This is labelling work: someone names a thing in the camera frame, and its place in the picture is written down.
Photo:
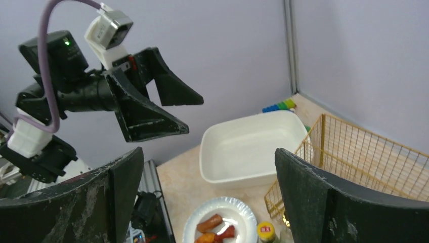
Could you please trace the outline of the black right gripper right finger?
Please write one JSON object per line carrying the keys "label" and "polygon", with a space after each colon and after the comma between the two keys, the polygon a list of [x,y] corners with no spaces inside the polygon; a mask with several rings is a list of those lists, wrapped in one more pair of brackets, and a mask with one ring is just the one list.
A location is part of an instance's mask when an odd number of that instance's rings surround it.
{"label": "black right gripper right finger", "polygon": [[275,151],[295,242],[428,242],[428,203],[360,186]]}

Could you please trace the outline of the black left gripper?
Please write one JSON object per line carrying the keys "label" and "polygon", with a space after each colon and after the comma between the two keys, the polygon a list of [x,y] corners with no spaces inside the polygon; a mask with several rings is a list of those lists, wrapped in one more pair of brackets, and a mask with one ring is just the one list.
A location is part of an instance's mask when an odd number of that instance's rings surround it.
{"label": "black left gripper", "polygon": [[[147,49],[149,69],[128,55],[113,63],[116,69],[92,69],[71,85],[70,93],[54,89],[60,119],[65,112],[113,111],[126,142],[144,142],[187,134],[183,121],[148,99],[146,85],[155,81],[162,106],[202,105],[204,98],[175,75],[157,47]],[[17,95],[16,107],[44,125],[52,121],[40,75]]]}

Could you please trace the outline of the red sausage piece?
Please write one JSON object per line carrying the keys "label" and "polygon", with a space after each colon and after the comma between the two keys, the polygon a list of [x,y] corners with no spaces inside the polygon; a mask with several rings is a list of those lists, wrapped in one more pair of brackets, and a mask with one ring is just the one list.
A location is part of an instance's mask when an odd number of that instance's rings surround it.
{"label": "red sausage piece", "polygon": [[223,243],[223,240],[227,239],[227,238],[235,238],[235,226],[234,225],[230,225],[222,233],[216,234],[214,236],[214,243]]}

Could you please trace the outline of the clear gold-top oil bottle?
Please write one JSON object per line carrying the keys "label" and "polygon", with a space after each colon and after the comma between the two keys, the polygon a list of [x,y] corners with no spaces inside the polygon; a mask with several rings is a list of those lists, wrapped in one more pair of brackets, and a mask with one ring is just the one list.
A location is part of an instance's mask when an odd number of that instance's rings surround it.
{"label": "clear gold-top oil bottle", "polygon": [[283,219],[282,220],[283,220],[285,226],[287,228],[290,228],[290,221],[289,221],[288,214],[286,211],[284,211],[284,213],[283,213]]}

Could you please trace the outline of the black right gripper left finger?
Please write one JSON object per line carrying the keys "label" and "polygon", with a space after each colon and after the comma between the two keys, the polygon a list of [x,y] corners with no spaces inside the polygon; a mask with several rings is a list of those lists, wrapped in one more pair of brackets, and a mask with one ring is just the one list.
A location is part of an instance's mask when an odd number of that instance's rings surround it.
{"label": "black right gripper left finger", "polygon": [[1,242],[124,242],[142,148],[65,182],[1,199]]}

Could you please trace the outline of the white plastic basin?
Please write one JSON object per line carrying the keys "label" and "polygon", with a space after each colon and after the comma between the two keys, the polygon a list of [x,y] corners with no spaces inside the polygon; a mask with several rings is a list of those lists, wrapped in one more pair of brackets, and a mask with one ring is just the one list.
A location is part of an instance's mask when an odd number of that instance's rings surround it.
{"label": "white plastic basin", "polygon": [[242,117],[208,128],[201,140],[202,178],[217,188],[233,189],[272,184],[275,151],[296,151],[307,130],[290,111]]}

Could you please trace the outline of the yellow cap sauce bottle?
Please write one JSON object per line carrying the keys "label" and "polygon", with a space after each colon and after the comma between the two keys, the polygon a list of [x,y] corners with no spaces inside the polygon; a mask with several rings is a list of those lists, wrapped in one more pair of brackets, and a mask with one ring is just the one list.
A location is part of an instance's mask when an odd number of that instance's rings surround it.
{"label": "yellow cap sauce bottle", "polygon": [[260,222],[256,229],[261,243],[275,243],[278,242],[278,238],[275,232],[274,225],[268,221]]}

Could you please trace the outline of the orange fried food piece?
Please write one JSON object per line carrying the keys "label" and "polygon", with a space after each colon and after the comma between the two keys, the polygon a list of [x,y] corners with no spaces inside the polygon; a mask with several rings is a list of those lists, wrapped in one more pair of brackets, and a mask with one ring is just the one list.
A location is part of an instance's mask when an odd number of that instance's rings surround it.
{"label": "orange fried food piece", "polygon": [[214,243],[216,234],[213,232],[203,233],[195,240],[195,243]]}

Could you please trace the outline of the orange sausage piece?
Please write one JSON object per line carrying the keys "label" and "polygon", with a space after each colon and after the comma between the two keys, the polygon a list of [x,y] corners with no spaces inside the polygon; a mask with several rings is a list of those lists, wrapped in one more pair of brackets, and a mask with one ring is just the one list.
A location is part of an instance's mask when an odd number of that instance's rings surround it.
{"label": "orange sausage piece", "polygon": [[214,214],[212,217],[197,225],[196,229],[200,233],[207,233],[223,223],[223,218],[219,214]]}

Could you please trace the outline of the blue green toy blocks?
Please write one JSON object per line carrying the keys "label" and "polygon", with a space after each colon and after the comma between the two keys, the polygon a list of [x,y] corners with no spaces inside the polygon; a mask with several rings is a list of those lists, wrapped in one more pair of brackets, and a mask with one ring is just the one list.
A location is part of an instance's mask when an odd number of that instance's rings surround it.
{"label": "blue green toy blocks", "polygon": [[295,109],[295,108],[296,108],[295,102],[291,99],[287,99],[287,100],[281,101],[277,104],[273,104],[271,106],[267,106],[267,107],[263,108],[262,113],[273,112],[273,111],[278,111],[278,110],[292,111],[292,109]]}

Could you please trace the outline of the white paper plate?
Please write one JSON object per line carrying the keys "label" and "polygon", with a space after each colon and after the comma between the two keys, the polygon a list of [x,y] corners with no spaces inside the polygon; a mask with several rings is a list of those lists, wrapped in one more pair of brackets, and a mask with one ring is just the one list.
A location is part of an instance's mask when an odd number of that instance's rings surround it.
{"label": "white paper plate", "polygon": [[251,208],[237,198],[226,196],[210,199],[193,211],[184,226],[182,242],[195,242],[202,235],[197,230],[197,224],[215,214],[220,215],[223,222],[211,232],[222,234],[229,226],[235,227],[235,236],[226,238],[223,242],[258,242],[256,232],[258,222]]}

